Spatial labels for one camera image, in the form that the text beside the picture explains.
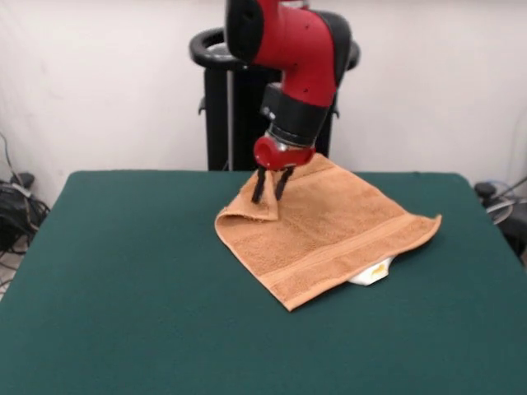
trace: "white wall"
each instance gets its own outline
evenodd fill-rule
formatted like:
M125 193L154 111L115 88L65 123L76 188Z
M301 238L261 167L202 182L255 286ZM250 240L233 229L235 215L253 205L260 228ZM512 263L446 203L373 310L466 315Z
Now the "white wall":
M0 127L40 196L53 202L80 169L206 169L188 42L222 24L223 3L0 1ZM344 14L363 52L341 90L334 160L472 181L527 172L527 3L312 4Z

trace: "towel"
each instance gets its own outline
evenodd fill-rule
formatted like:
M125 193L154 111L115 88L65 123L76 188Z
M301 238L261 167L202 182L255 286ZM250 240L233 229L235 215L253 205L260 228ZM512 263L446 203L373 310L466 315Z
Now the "towel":
M217 216L222 242L287 310L347 282L368 267L425 244L441 216L405 211L379 189L315 155L296 169L282 200L268 172L260 204L257 176Z

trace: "cable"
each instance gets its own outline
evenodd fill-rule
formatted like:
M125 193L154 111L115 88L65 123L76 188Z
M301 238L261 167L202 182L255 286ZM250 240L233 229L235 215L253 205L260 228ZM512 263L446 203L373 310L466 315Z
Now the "cable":
M11 281L13 281L12 278L10 278L9 280L5 280L4 282L0 283L0 288L6 286L6 285L9 284Z
M487 181L485 181L485 183L499 185L499 186L505 188L506 190L508 188L511 188L511 186L508 183L504 183L503 181L500 181L498 179L488 179ZM514 192L511 193L511 196L514 197L514 198L516 197Z
M521 185L523 185L525 183L527 183L527 176L525 176L523 179L518 181L516 184L514 184L511 187L509 187L508 189L506 189L505 192L502 192L502 193L496 195L493 199L502 198L502 197L506 196L509 192L514 191L516 188L520 187Z
M24 241L29 247L49 214L49 207L24 188L21 177L12 168L7 139L1 132L0 138L4 142L6 161L14 181L12 184L0 182L0 253L24 255L25 251L15 250L14 246L26 237Z
M5 267L6 269L9 269L9 270L13 270L14 272L18 270L18 268L6 265L4 262L0 262L0 266Z
M507 207L515 206L517 204L526 204L526 203L527 203L527 199L510 200L508 202L498 203L494 206L490 206L487 209L487 214L491 214L495 211L501 210L502 208L507 208Z
M7 149L7 139L2 132L0 132L0 138L3 140L3 150L6 156L7 164L12 168L13 166L11 165L11 159L9 159L9 150Z

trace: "green table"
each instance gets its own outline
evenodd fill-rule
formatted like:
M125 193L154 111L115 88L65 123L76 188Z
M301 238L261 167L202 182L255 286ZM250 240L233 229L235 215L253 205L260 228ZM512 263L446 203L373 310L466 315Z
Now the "green table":
M0 393L527 393L527 277L465 180L363 174L439 234L288 313L214 232L247 177L74 174L0 303Z

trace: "black cable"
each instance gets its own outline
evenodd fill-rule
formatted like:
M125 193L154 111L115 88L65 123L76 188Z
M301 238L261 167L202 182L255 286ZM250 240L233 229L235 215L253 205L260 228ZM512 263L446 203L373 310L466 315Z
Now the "black cable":
M527 183L527 176L525 176L523 179L518 181L516 184L512 185L510 188L506 189L505 192L502 192L499 195L496 195L495 197L493 197L492 200L503 198L509 192L514 191L515 189L517 189L518 187L520 187L521 185L523 185L525 183Z
M26 247L29 247L49 214L49 207L23 188L20 177L12 168L7 139L1 132L0 138L4 142L7 164L20 184L0 182L0 253L24 255L25 251L15 250L14 246L25 236Z
M14 272L18 270L18 268L6 265L4 262L0 262L0 266L5 267L6 269L9 269L9 270L13 270Z
M11 281L13 281L12 278L10 278L9 280L5 280L4 282L0 283L0 288L2 288L3 286L6 286L6 285L9 284Z

